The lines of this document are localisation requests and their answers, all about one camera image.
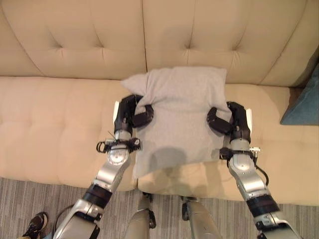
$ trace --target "sneaker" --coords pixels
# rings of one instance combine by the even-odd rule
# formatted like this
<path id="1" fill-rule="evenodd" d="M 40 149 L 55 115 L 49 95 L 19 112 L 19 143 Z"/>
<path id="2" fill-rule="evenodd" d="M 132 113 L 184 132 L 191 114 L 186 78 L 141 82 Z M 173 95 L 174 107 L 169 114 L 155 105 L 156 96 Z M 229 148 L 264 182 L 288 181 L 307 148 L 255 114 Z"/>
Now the sneaker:
<path id="1" fill-rule="evenodd" d="M 26 233 L 23 235 L 23 237 L 30 237 L 31 239 L 36 239 L 42 231 L 46 224 L 48 223 L 48 215 L 45 212 L 38 213 L 35 215 L 28 226 L 28 229 L 26 230 Z"/>

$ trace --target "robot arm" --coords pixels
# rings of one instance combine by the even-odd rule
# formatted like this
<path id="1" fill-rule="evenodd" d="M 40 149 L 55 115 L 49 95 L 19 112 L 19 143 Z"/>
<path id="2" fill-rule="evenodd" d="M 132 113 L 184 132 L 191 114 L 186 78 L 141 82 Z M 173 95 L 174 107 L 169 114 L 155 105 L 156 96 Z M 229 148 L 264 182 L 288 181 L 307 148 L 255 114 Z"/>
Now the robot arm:
<path id="1" fill-rule="evenodd" d="M 235 102 L 227 105 L 232 111 L 232 124 L 218 118 L 216 108 L 208 113 L 207 122 L 211 129 L 230 135 L 230 149 L 222 148 L 220 157 L 227 160 L 229 172 L 254 217 L 260 231 L 258 239 L 302 239 L 284 219 L 267 185 L 256 172 L 257 158 L 249 147 L 250 130 L 244 107 Z"/>
<path id="2" fill-rule="evenodd" d="M 97 173 L 82 199 L 79 199 L 60 224 L 53 239 L 96 239 L 104 208 L 122 180 L 131 163 L 130 153 L 141 148 L 141 142 L 132 138 L 133 128 L 152 121 L 154 111 L 146 106 L 144 113 L 135 116 L 135 108 L 141 96 L 131 95 L 119 103 L 114 122 L 115 138 L 97 144 L 97 151 L 107 153 L 107 161 Z"/>

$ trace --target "tufted upholstery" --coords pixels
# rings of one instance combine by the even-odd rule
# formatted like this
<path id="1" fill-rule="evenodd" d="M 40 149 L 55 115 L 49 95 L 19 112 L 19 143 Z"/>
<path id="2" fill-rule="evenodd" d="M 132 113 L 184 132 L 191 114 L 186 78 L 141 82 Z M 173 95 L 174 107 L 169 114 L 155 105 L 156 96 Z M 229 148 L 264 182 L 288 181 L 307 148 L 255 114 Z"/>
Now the tufted upholstery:
<path id="1" fill-rule="evenodd" d="M 0 175 L 88 187 L 106 160 L 96 143 L 128 93 L 117 81 L 0 77 Z M 131 168 L 119 190 L 134 189 Z"/>
<path id="2" fill-rule="evenodd" d="M 209 65 L 227 68 L 227 83 L 295 86 L 319 42 L 317 0 L 146 0 L 143 7 L 148 69 Z"/>
<path id="3" fill-rule="evenodd" d="M 122 79 L 208 65 L 227 68 L 227 83 L 287 87 L 319 42 L 318 0 L 0 3 L 5 76 Z"/>
<path id="4" fill-rule="evenodd" d="M 279 124 L 290 95 L 296 91 L 237 84 L 225 87 L 228 101 L 252 109 L 251 145 L 261 148 L 257 163 L 269 175 L 274 199 L 278 203 L 319 205 L 319 127 Z M 140 190 L 155 194 L 242 199 L 222 161 L 159 170 L 139 178 L 138 185 Z"/>
<path id="5" fill-rule="evenodd" d="M 122 79 L 146 71 L 140 1 L 0 0 L 0 6 L 1 75 Z"/>
<path id="6" fill-rule="evenodd" d="M 128 94 L 110 80 L 204 65 L 226 68 L 227 99 L 252 108 L 278 202 L 319 205 L 319 127 L 279 124 L 318 44 L 319 0 L 0 0 L 0 176 L 87 187 Z M 137 186 L 132 166 L 120 190 Z M 221 162 L 157 171 L 139 188 L 240 199 Z"/>

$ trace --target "gray striped carpet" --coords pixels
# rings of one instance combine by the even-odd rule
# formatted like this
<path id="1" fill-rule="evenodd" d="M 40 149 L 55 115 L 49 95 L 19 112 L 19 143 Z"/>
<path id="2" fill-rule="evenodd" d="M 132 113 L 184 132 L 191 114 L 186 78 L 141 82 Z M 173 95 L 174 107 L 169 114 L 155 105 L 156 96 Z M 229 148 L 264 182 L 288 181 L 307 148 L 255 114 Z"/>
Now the gray striped carpet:
<path id="1" fill-rule="evenodd" d="M 0 239 L 15 239 L 24 233 L 32 215 L 47 211 L 52 228 L 57 213 L 82 197 L 85 189 L 46 185 L 0 178 Z M 123 237 L 130 217 L 135 213 L 141 193 L 137 190 L 117 192 L 107 205 L 100 222 L 100 239 Z M 202 199 L 211 212 L 224 239 L 255 239 L 257 231 L 243 202 Z M 319 239 L 319 207 L 280 205 L 287 219 L 304 239 Z M 178 196 L 154 195 L 153 211 L 157 227 L 152 239 L 190 239 L 188 222 L 181 219 Z"/>

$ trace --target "black cable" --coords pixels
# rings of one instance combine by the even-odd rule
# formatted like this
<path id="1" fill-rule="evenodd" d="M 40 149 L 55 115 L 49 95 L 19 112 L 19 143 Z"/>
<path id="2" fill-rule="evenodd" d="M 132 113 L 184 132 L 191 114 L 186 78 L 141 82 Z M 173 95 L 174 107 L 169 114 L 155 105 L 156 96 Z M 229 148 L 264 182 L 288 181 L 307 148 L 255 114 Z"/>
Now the black cable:
<path id="1" fill-rule="evenodd" d="M 64 213 L 66 210 L 72 208 L 74 206 L 74 204 L 70 205 L 70 206 L 67 206 L 66 208 L 64 208 L 59 214 L 58 216 L 56 217 L 56 220 L 55 220 L 55 223 L 54 223 L 54 226 L 53 226 L 53 229 L 52 229 L 52 236 L 54 236 L 55 232 L 56 232 L 56 226 L 58 224 L 58 220 L 60 218 L 60 216 L 62 215 L 62 213 Z"/>
<path id="2" fill-rule="evenodd" d="M 269 177 L 268 177 L 267 173 L 264 170 L 262 170 L 260 167 L 258 167 L 258 165 L 256 165 L 256 168 L 265 176 L 265 178 L 266 178 L 266 186 L 268 186 Z"/>

